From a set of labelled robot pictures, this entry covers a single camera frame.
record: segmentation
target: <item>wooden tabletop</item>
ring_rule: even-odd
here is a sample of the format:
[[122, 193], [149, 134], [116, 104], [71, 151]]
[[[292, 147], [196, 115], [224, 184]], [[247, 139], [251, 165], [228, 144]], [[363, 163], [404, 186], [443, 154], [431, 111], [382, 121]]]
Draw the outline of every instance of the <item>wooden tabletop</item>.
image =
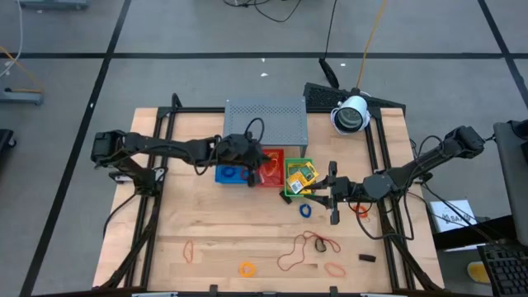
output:
[[[137, 109], [131, 131], [152, 135], [155, 115], [156, 109]], [[399, 109], [384, 109], [382, 115], [392, 165], [404, 165], [413, 159], [413, 155], [403, 113]], [[224, 114], [177, 114], [172, 139], [186, 141], [222, 134], [223, 124]], [[383, 168], [375, 122], [371, 124], [379, 167]], [[338, 176], [348, 176], [354, 182], [361, 182], [371, 174], [365, 133], [339, 135], [332, 127], [328, 114], [309, 114], [308, 130], [306, 157], [313, 159], [314, 166], [321, 173], [319, 180], [327, 174], [329, 161], [337, 161]], [[285, 155], [297, 158], [299, 150], [287, 148]], [[134, 157], [144, 166], [147, 158], [146, 155]], [[149, 290], [208, 291], [210, 285], [218, 285], [220, 291], [328, 292], [329, 286], [336, 285], [340, 292], [391, 291], [383, 241], [367, 238], [346, 204], [339, 205], [341, 223], [332, 226], [329, 210], [304, 198], [294, 198], [294, 202], [287, 205], [279, 197], [280, 189], [220, 185], [215, 183], [213, 168], [198, 177], [192, 166], [177, 159], [169, 159], [168, 168]], [[118, 185], [112, 209], [133, 190], [131, 184]], [[327, 191], [318, 191], [318, 194], [325, 195]], [[422, 195], [419, 186], [413, 186], [410, 191]], [[299, 206], [303, 203], [312, 206], [309, 219], [299, 215]], [[138, 207], [139, 198], [118, 212], [109, 223], [94, 285], [106, 281], [130, 250]], [[408, 208], [415, 232], [415, 239], [408, 242], [409, 251], [431, 279], [443, 286], [425, 205], [409, 196]], [[363, 219], [363, 222], [373, 235], [381, 234], [376, 207], [370, 210], [368, 219]], [[405, 226], [406, 234], [409, 234], [407, 222]], [[277, 258], [291, 252], [294, 237], [305, 230], [335, 240], [342, 250], [335, 253], [327, 244], [326, 252], [317, 252], [312, 238], [304, 248], [304, 262], [289, 271], [280, 270]], [[183, 256], [184, 245], [189, 240], [194, 244], [191, 263], [187, 263]], [[295, 248], [293, 255], [280, 260], [282, 266], [301, 259], [302, 240], [297, 241]], [[359, 261], [360, 253], [375, 255], [377, 261]], [[404, 288], [401, 259], [395, 248], [394, 255], [399, 284]], [[135, 273], [136, 285], [143, 258], [142, 253], [137, 264], [139, 269]], [[253, 277], [239, 275], [238, 267], [242, 262], [255, 265], [257, 272]], [[330, 276], [324, 268], [328, 262], [342, 266], [346, 275]]]

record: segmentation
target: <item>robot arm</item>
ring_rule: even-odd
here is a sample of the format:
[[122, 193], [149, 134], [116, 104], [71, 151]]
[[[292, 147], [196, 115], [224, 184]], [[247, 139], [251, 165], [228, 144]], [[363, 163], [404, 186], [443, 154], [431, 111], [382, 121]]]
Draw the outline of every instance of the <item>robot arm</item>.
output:
[[331, 209], [330, 224], [339, 224], [338, 202], [376, 202], [389, 195], [401, 196], [415, 178], [427, 175], [430, 170], [452, 158], [478, 156], [484, 151], [484, 143], [484, 139], [473, 128], [460, 126], [447, 134], [436, 148], [402, 167], [393, 167], [365, 177], [363, 183], [349, 181], [348, 177], [336, 177], [337, 163], [331, 161], [324, 180], [306, 187], [314, 190], [331, 187], [331, 195], [306, 198]]
[[247, 184], [259, 183], [257, 169], [269, 158], [252, 133], [231, 134], [225, 138], [216, 135], [186, 142], [155, 139], [120, 130], [97, 133], [91, 160], [102, 167], [114, 167], [131, 178], [140, 195], [154, 195], [158, 191], [156, 171], [138, 165], [131, 157], [137, 153], [178, 158], [195, 167], [215, 165], [244, 166], [249, 172]]

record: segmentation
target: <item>red container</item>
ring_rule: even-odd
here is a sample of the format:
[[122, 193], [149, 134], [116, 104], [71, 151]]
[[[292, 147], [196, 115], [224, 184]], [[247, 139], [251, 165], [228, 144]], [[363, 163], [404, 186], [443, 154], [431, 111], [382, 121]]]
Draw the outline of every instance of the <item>red container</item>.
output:
[[284, 187], [284, 150], [263, 149], [271, 161], [258, 168], [261, 183], [258, 186]]

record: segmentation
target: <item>yellow object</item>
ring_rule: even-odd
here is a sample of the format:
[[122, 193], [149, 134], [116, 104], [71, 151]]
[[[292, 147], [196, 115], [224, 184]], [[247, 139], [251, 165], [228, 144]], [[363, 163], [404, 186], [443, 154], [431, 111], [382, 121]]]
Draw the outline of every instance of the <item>yellow object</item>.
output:
[[385, 9], [386, 4], [387, 4], [387, 0], [383, 0], [383, 2], [381, 3], [381, 6], [379, 7], [378, 16], [376, 16], [376, 20], [374, 21], [374, 26], [372, 26], [372, 31], [370, 32], [369, 40], [366, 42], [365, 51], [363, 52], [363, 60], [361, 60], [360, 75], [357, 78], [356, 87], [360, 87], [361, 76], [363, 75], [363, 65], [365, 64], [365, 60], [366, 60], [366, 53], [369, 51], [370, 42], [372, 41], [374, 32], [376, 31], [376, 28], [378, 27], [378, 24], [380, 23], [381, 15], [383, 14], [383, 10]]
[[318, 177], [319, 173], [315, 170], [314, 165], [311, 162], [307, 162], [305, 165], [298, 167], [297, 172], [291, 174], [286, 180], [290, 189], [294, 194], [301, 193], [305, 186], [311, 185], [315, 182], [315, 178]]
[[242, 262], [240, 263], [240, 267], [238, 268], [238, 273], [243, 277], [252, 277], [255, 275], [255, 272], [257, 272], [257, 268], [250, 262]]
[[473, 281], [481, 284], [489, 284], [489, 276], [482, 262], [471, 262], [468, 264], [468, 274]]
[[9, 59], [16, 65], [18, 66], [26, 75], [27, 77], [37, 86], [39, 87], [39, 90], [33, 90], [33, 89], [13, 89], [12, 91], [13, 92], [38, 92], [38, 93], [42, 93], [44, 92], [44, 87], [42, 87], [42, 84], [39, 82], [38, 79], [36, 79], [36, 77], [33, 75], [33, 73], [27, 71], [24, 66], [22, 66], [18, 61], [15, 60], [15, 58], [13, 58], [11, 56], [11, 54], [9, 54], [9, 52], [3, 48], [3, 46], [0, 46], [0, 50], [2, 52], [4, 52], [4, 54], [7, 55], [7, 57], [9, 57]]

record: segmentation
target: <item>computer keyboard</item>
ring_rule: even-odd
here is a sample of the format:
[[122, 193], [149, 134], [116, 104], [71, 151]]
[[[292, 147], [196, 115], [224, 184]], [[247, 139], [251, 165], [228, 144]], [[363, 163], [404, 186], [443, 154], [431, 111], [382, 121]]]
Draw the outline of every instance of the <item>computer keyboard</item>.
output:
[[494, 296], [528, 296], [528, 250], [521, 245], [485, 245], [478, 253], [492, 283]]
[[[351, 96], [351, 93], [345, 90], [337, 90], [335, 88], [307, 82], [304, 85], [303, 96], [306, 98], [307, 107], [337, 107], [337, 103], [346, 100]], [[396, 107], [403, 109], [403, 113], [405, 114], [404, 104], [376, 97], [364, 97], [369, 107]]]

